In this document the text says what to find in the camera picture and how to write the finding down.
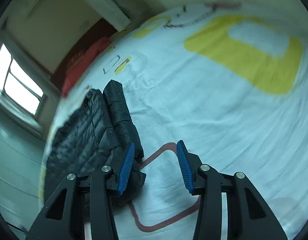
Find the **folded black jacket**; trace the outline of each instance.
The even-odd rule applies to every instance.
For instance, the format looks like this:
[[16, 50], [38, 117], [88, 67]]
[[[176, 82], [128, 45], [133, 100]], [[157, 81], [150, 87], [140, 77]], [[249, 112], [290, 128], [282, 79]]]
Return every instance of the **folded black jacket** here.
[[[92, 89], [87, 93], [82, 106], [55, 134], [46, 163], [44, 201], [47, 201], [65, 176], [75, 173], [82, 177], [93, 173], [99, 166], [109, 164], [112, 156], [122, 155], [128, 142], [134, 143], [137, 159], [143, 156], [132, 120], [124, 119], [115, 128], [112, 124], [111, 117], [119, 122], [118, 115], [121, 112], [128, 113], [130, 117], [121, 84], [110, 81], [106, 86], [106, 98], [111, 102], [120, 102], [110, 105], [111, 115], [102, 92]], [[113, 205], [122, 206], [130, 201], [143, 187], [145, 178], [146, 174], [140, 172], [138, 163], [134, 160], [126, 190], [122, 196], [113, 199]]]

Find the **yellow shape print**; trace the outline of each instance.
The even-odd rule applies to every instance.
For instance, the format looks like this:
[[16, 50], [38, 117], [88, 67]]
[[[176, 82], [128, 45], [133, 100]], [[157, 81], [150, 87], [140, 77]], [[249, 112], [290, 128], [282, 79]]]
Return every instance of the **yellow shape print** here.
[[269, 27], [257, 17], [221, 16], [187, 38], [184, 47], [229, 68], [265, 93], [289, 92], [302, 57], [301, 42], [295, 37], [289, 37], [285, 54], [274, 57], [228, 35], [229, 28], [246, 20]]
[[121, 65], [119, 65], [116, 69], [115, 69], [115, 75], [117, 76], [119, 73], [121, 73], [121, 71], [124, 69], [124, 67], [126, 66], [126, 64], [128, 62], [130, 62], [132, 59], [131, 56], [128, 56], [124, 61], [123, 63], [121, 63]]
[[147, 28], [149, 25], [151, 25], [152, 23], [158, 21], [158, 20], [161, 20], [161, 19], [165, 19], [166, 21], [169, 21], [170, 20], [170, 17], [168, 16], [155, 16], [155, 17], [152, 17], [150, 18], [145, 24], [144, 26], [139, 30], [137, 31], [137, 33], [135, 33], [133, 35], [133, 38], [137, 38], [137, 39], [140, 39], [140, 38], [143, 38], [145, 37], [146, 35], [148, 35], [149, 33], [151, 33], [153, 30], [157, 29], [159, 26], [162, 25], [162, 22], [159, 21], [157, 22], [153, 27], [151, 28]]

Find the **red pillow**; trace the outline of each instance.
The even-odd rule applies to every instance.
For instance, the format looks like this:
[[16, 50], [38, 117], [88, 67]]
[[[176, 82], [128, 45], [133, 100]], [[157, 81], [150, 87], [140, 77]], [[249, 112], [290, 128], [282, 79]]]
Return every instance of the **red pillow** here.
[[102, 37], [91, 45], [84, 55], [80, 56], [78, 60], [73, 62], [73, 65], [71, 65], [66, 72], [66, 78], [62, 87], [63, 98], [67, 96], [73, 85], [76, 84], [77, 80], [98, 54], [106, 49], [110, 44], [111, 41], [109, 41], [107, 37]]

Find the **bed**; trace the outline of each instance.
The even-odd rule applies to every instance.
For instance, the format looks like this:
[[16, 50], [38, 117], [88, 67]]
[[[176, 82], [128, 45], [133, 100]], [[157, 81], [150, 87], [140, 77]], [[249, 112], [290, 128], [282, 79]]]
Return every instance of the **bed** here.
[[[199, 199], [184, 187], [180, 139], [219, 172], [244, 172], [288, 239], [298, 234], [308, 220], [308, 41], [296, 22], [251, 4], [187, 4], [112, 43], [58, 105], [41, 198], [57, 129], [111, 79], [123, 85], [147, 174], [114, 212], [120, 239], [192, 239]], [[224, 205], [222, 239], [226, 215]]]

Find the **window frame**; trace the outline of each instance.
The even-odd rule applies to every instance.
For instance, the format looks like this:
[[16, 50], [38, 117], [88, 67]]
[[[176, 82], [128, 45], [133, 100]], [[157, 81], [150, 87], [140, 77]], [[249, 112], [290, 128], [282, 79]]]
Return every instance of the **window frame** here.
[[[2, 48], [4, 43], [1, 43], [0, 44], [0, 50]], [[10, 70], [10, 66], [13, 62], [14, 57], [13, 55], [10, 53], [10, 63], [9, 63], [9, 67], [8, 67], [8, 70], [7, 70], [7, 73], [6, 73], [6, 76], [5, 76], [5, 81], [4, 81], [4, 86], [3, 86], [3, 89], [1, 90], [1, 95], [2, 97], [4, 97], [7, 101], [9, 101], [11, 104], [13, 104], [15, 107], [17, 107], [22, 113], [24, 114], [27, 114], [29, 115], [30, 117], [32, 117], [35, 121], [38, 119], [39, 115], [40, 115], [40, 112], [41, 112], [41, 109], [42, 109], [42, 106], [46, 100], [46, 95], [45, 93], [42, 95], [42, 96], [39, 96], [37, 93], [35, 93], [32, 89], [30, 89], [27, 85], [25, 85], [22, 81], [19, 80], [19, 78], [17, 78], [13, 73], [12, 71]], [[37, 107], [37, 110], [36, 110], [36, 113], [35, 114], [32, 114], [31, 112], [29, 112], [27, 109], [25, 109], [24, 107], [22, 107], [19, 103], [17, 103], [13, 98], [11, 98], [6, 90], [5, 90], [5, 85], [6, 85], [6, 81], [7, 81], [7, 77], [8, 75], [11, 74], [23, 87], [25, 87], [32, 95], [34, 95], [38, 100], [39, 100], [39, 104], [38, 104], [38, 107]]]

